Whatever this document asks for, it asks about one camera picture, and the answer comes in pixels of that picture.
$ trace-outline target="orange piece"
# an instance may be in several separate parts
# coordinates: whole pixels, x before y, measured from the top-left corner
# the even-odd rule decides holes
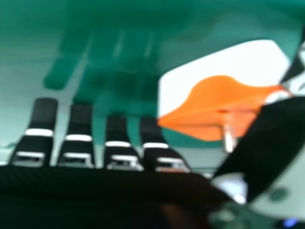
[[[192,137],[215,141],[223,138],[229,124],[235,137],[242,137],[266,98],[284,90],[281,85],[253,87],[225,75],[200,81],[184,103],[159,118],[159,125]]]

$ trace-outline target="blue led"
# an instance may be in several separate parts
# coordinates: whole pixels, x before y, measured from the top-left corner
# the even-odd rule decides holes
[[[290,219],[286,219],[283,222],[283,226],[285,228],[292,228],[293,226],[295,226],[298,223],[298,220],[295,218],[290,218]]]

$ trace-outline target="reflective surface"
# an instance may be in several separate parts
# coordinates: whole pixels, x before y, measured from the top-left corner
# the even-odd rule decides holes
[[[70,103],[90,103],[98,143],[104,117],[117,114],[130,118],[138,144],[137,118],[156,116],[164,72],[259,38],[274,40],[292,58],[304,11],[301,0],[3,0],[1,144],[18,139],[42,96],[60,101],[59,132]],[[221,145],[165,135],[176,147]]]

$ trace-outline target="orange and white object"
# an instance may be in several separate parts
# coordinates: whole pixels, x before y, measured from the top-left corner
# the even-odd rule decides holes
[[[289,96],[280,84],[289,64],[274,41],[255,40],[173,69],[159,81],[158,123],[205,141],[224,138],[232,151],[262,105]]]

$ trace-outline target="orange plastic object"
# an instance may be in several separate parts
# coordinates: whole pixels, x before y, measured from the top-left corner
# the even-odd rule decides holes
[[[266,98],[281,90],[281,85],[253,87],[230,76],[212,76],[200,81],[180,107],[160,117],[159,125],[215,141],[223,138],[223,126],[229,124],[234,136],[242,137]]]

